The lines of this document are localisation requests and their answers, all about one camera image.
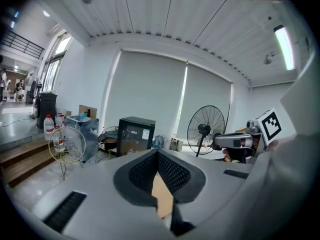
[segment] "person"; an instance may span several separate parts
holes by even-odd
[[[2,64],[2,61],[4,60],[4,57],[0,55],[0,65]],[[4,96],[4,87],[6,86],[7,82],[7,74],[5,69],[0,69],[0,105],[3,103],[3,96]]]
[[[22,89],[23,83],[22,80],[16,83],[15,85],[15,102],[18,102],[18,100],[21,100],[23,97],[23,94],[19,95],[20,90]]]

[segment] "fan grille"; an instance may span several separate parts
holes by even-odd
[[[211,131],[208,136],[203,139],[199,154],[205,155],[213,151],[211,145],[214,135],[217,133],[223,134],[225,130],[225,119],[221,111],[212,105],[207,105],[200,108],[191,118],[187,140],[190,148],[197,153],[200,145],[202,134],[199,133],[198,126],[200,124],[209,125]]]
[[[49,140],[49,151],[53,158],[62,164],[72,164],[83,156],[86,150],[84,136],[75,128],[61,127],[56,129]]]

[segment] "railing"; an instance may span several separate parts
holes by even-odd
[[[14,48],[37,59],[40,58],[40,55],[44,50],[44,48],[42,48],[41,46],[29,41],[28,39],[25,39],[21,35],[18,35],[12,31],[8,31],[4,35],[3,39],[1,40],[1,44]]]

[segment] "standing fan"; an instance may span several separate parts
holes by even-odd
[[[196,157],[212,152],[213,139],[225,130],[225,119],[221,111],[215,106],[200,108],[190,120],[187,140]]]
[[[66,164],[73,164],[79,161],[81,168],[83,168],[80,159],[86,151],[86,139],[77,129],[72,127],[56,129],[50,136],[48,146],[51,156],[60,163],[63,180],[66,179]]]

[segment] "ceiling light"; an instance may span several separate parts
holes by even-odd
[[[294,70],[294,52],[287,29],[283,25],[279,25],[275,27],[273,31],[280,44],[285,61],[286,70]]]
[[[44,16],[50,17],[49,13],[47,13],[45,10],[43,11]]]

